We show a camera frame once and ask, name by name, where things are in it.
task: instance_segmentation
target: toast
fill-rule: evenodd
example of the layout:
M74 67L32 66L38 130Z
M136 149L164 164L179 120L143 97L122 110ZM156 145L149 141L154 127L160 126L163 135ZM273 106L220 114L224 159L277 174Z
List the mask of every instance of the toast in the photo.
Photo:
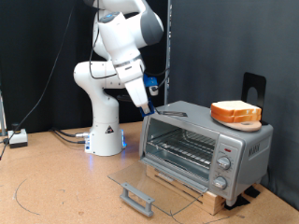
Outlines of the toast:
M262 109L258 106L244 103L243 101L221 101L211 105L211 112L220 116L228 117L255 115L256 117L253 116L251 118L257 119L258 116L261 115Z
M226 123L241 123L247 121L261 120L261 115L251 114L243 116L223 116L211 111L211 116L213 119L226 122Z

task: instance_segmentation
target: oven control knob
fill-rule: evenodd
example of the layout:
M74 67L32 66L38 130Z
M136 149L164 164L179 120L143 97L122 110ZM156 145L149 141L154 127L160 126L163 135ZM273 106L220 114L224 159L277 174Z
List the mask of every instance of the oven control knob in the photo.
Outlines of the oven control knob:
M225 189L227 186L227 183L223 177L219 176L216 179L214 179L213 185L219 189Z
M223 169L227 170L231 167L231 162L227 157L221 157L217 159L217 164Z

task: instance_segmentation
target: wooden platform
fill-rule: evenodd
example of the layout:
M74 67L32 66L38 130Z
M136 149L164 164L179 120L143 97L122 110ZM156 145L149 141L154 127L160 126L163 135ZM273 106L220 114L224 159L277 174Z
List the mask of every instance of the wooden platform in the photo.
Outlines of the wooden platform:
M221 196L217 196L209 191L202 193L184 183L179 182L172 176L161 173L159 170L149 165L147 166L147 176L173 190L182 197L190 201L195 201L194 204L196 206L204 209L213 216L224 207L225 199Z

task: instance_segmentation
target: toaster oven handle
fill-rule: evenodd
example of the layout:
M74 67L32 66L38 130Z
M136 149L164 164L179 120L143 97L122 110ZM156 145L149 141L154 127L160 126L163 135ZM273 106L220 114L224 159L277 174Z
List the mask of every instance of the toaster oven handle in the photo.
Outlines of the toaster oven handle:
M141 192L140 190L132 187L128 183L121 184L123 187L123 192L121 194L121 198L131 205L134 209L136 209L138 212L142 213L143 215L147 217L151 217L153 215L153 212L151 211L151 203L153 203L155 200L151 198L150 196L146 195L145 193ZM137 197L141 198L143 201L146 202L146 206L142 206L141 204L137 203L133 199L129 197L129 191L132 192Z

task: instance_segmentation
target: wooden table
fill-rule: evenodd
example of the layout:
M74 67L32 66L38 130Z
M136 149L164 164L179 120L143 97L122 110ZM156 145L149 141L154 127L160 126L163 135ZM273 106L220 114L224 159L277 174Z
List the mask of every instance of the wooden table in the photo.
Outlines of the wooden table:
M173 217L155 207L153 217L139 214L107 176L139 160L141 125L121 125L128 147L112 157L86 154L53 133L29 134L29 147L8 147L0 161L0 223L299 223L298 211L261 185L256 199L246 197L250 204L216 216L193 204Z

